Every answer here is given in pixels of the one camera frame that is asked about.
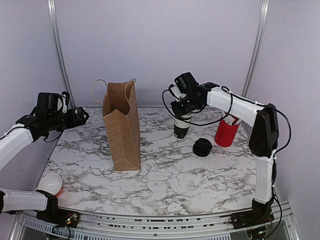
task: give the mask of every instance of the robotic arm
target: robotic arm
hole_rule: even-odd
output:
[[[37,141],[46,140],[51,131],[62,134],[66,129],[84,125],[89,118],[82,107],[68,109],[69,93],[41,92],[37,105],[29,115],[21,117],[15,125],[0,137],[0,171],[23,148]],[[35,210],[38,218],[59,223],[61,215],[70,214],[58,209],[58,200],[45,191],[18,191],[0,187],[0,213],[15,214],[23,210]]]
[[[190,72],[180,75],[174,81],[175,85],[171,84],[168,90],[176,98],[171,103],[175,118],[181,120],[183,115],[191,111],[210,106],[229,112],[253,127],[249,140],[256,165],[256,190],[252,210],[236,213],[231,216],[231,221],[234,228],[238,229],[265,223],[268,218],[273,220],[272,185],[277,174],[274,162],[279,138],[276,107],[270,103],[264,105],[253,102],[215,83],[198,84]]]

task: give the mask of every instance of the vertical metal post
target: vertical metal post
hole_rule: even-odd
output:
[[[269,1],[270,0],[262,0],[262,4],[261,4],[260,18],[258,23],[258,29],[256,32],[256,37],[255,37],[254,49],[253,49],[248,73],[246,75],[244,87],[241,93],[241,95],[245,98],[248,96],[250,86],[252,84],[256,63],[258,60],[258,56],[262,47],[262,42],[263,42],[265,31],[266,31]]]
[[[70,82],[67,74],[67,68],[65,65],[65,60],[62,52],[62,47],[61,47],[55,0],[48,0],[48,8],[49,8],[50,23],[51,23],[51,28],[53,32],[55,50],[56,50],[58,61],[59,61],[59,67],[62,74],[64,87],[65,87],[65,90],[70,94],[70,106],[72,108],[75,108],[76,103],[71,91],[71,86],[70,86]]]

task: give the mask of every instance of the marble tabletop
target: marble tabletop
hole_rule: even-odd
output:
[[[66,130],[43,176],[62,177],[60,207],[79,211],[144,216],[201,215],[251,206],[255,160],[240,126],[232,146],[214,141],[218,124],[192,125],[184,140],[173,136],[173,118],[165,108],[139,108],[141,171],[113,170],[100,108],[87,108],[86,125]],[[221,112],[204,110],[193,117],[208,123]],[[198,157],[192,146],[207,138],[213,148]]]

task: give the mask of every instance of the white wall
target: white wall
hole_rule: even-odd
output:
[[[64,90],[47,1],[0,2],[0,135],[29,114],[39,92]],[[0,171],[0,186],[34,190],[53,143],[41,139]],[[8,239],[13,217],[0,215],[0,239]]]
[[[320,237],[320,2],[271,0],[249,98],[273,103],[291,121],[278,154],[276,187],[289,199],[304,240]],[[279,116],[282,146],[288,137]]]
[[[184,72],[241,93],[257,33],[260,0],[56,0],[66,68],[78,106],[98,106],[91,85],[137,78],[140,106]],[[98,98],[106,89],[97,84]]]

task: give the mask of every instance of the metal frame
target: metal frame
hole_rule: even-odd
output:
[[[48,8],[49,8],[50,23],[51,23],[51,28],[52,28],[53,38],[54,38],[55,50],[56,50],[56,54],[59,61],[59,67],[62,74],[63,84],[65,87],[65,90],[70,94],[70,106],[74,109],[76,107],[76,103],[71,91],[71,85],[68,78],[64,55],[62,52],[55,0],[48,0]]]
[[[258,29],[256,32],[256,37],[255,37],[254,49],[252,52],[251,62],[249,65],[248,73],[246,75],[243,90],[241,93],[241,96],[245,98],[248,96],[250,86],[252,84],[252,80],[254,77],[254,72],[257,64],[257,59],[258,59],[258,56],[262,47],[263,39],[265,36],[267,16],[268,16],[268,10],[269,10],[269,1],[270,0],[262,0],[262,4],[261,4],[260,18],[258,23]]]
[[[283,221],[286,223],[290,240],[300,240],[297,226],[288,201],[281,203]],[[280,208],[272,205],[274,225],[280,219]],[[229,216],[239,211],[194,216],[132,216],[80,211],[77,228],[71,228],[71,240],[219,240],[235,232],[254,229],[264,224],[237,229],[229,223]],[[68,231],[36,218],[36,213],[26,211],[17,215],[13,224],[10,240],[19,240],[24,227],[28,227],[57,237],[68,237]]]

